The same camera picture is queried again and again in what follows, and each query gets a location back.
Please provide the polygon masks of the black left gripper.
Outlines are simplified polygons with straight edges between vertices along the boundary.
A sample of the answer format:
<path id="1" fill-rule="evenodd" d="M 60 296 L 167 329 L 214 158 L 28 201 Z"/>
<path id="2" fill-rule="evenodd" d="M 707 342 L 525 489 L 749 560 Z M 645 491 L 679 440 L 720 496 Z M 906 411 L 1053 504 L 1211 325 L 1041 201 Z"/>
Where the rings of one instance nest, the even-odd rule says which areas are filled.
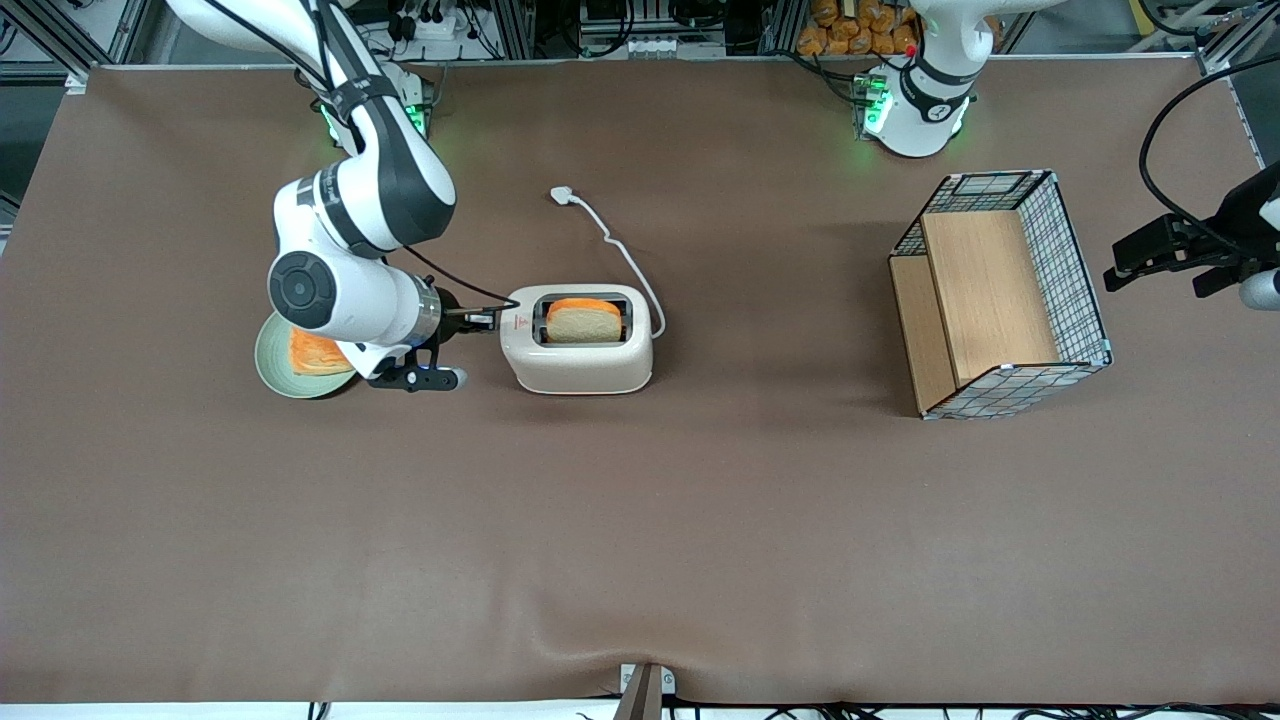
<path id="1" fill-rule="evenodd" d="M 1188 223 L 1165 214 L 1112 245 L 1114 265 L 1103 274 L 1107 292 L 1139 278 L 1210 269 L 1276 269 L 1279 163 L 1272 161 L 1230 190 L 1216 213 Z"/>

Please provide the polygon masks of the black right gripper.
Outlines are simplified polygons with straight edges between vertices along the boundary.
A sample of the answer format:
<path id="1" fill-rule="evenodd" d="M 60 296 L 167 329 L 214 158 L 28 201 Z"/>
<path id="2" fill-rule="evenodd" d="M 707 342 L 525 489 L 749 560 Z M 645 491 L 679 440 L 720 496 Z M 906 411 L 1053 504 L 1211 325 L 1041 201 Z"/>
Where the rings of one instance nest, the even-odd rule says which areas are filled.
<path id="1" fill-rule="evenodd" d="M 440 304 L 440 319 L 431 342 L 436 346 L 449 342 L 456 334 L 494 333 L 498 331 L 499 311 L 493 309 L 465 310 L 448 290 L 435 290 Z"/>

